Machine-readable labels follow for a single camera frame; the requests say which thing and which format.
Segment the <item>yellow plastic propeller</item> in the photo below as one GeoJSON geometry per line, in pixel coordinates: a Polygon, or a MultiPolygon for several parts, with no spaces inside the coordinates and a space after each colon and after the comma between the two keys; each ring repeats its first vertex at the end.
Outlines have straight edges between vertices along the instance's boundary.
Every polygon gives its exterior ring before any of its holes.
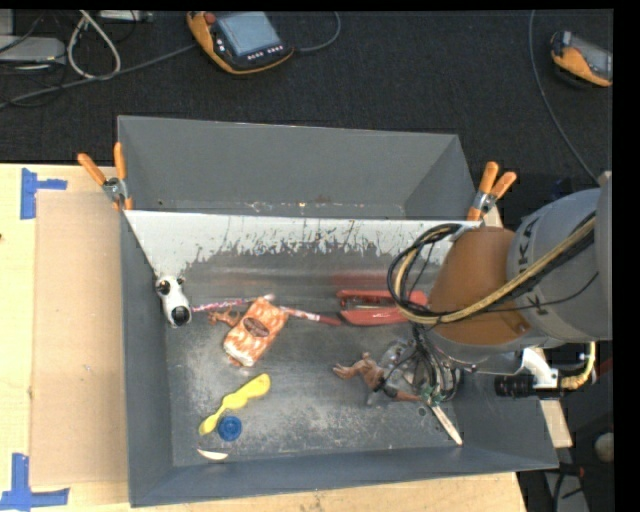
{"type": "Polygon", "coordinates": [[[198,428],[198,432],[201,436],[209,434],[213,432],[218,424],[218,420],[220,419],[220,415],[226,411],[227,409],[241,409],[247,402],[249,398],[256,398],[262,395],[265,395],[269,388],[271,387],[271,378],[266,373],[261,373],[257,377],[254,377],[245,385],[243,385],[237,391],[225,395],[220,403],[220,407],[218,410],[205,419],[202,423],[200,423],[200,427],[198,428]]]}

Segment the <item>white camera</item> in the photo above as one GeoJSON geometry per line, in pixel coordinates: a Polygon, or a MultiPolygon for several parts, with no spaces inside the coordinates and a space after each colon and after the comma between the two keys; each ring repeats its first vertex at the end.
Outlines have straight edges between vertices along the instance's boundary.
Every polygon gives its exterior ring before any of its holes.
{"type": "Polygon", "coordinates": [[[189,301],[182,292],[184,279],[162,276],[156,280],[156,293],[162,299],[164,314],[172,327],[181,327],[191,321],[189,301]]]}

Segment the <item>device screen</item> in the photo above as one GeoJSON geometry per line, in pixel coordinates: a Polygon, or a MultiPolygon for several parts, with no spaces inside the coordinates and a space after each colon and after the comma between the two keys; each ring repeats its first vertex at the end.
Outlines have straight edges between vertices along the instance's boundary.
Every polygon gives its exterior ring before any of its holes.
{"type": "Polygon", "coordinates": [[[280,37],[263,12],[225,16],[218,19],[218,26],[238,57],[281,43],[280,37]]]}

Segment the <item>bin floor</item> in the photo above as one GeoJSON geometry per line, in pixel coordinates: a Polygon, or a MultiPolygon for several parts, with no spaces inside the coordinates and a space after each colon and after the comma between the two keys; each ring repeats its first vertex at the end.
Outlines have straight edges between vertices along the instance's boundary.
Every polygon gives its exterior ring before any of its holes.
{"type": "MultiPolygon", "coordinates": [[[[370,393],[361,377],[348,381],[332,371],[368,351],[380,358],[389,344],[410,333],[408,323],[334,327],[290,317],[274,344],[252,368],[230,363],[222,343],[229,327],[210,325],[197,313],[186,328],[170,329],[167,364],[171,393],[174,465],[207,463],[197,451],[229,453],[227,461],[455,446],[421,404],[393,402],[370,393]],[[271,377],[269,392],[229,410],[242,422],[240,437],[223,441],[214,430],[200,436],[200,422],[222,397],[254,376],[271,377]]],[[[443,404],[454,425],[452,404],[443,404]]]]}

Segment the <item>blue bottle cap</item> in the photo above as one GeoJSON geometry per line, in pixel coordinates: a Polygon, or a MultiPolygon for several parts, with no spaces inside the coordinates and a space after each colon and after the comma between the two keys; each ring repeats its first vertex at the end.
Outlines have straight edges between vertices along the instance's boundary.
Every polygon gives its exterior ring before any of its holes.
{"type": "Polygon", "coordinates": [[[225,416],[218,424],[218,435],[223,441],[235,441],[242,433],[242,422],[236,416],[225,416]]]}

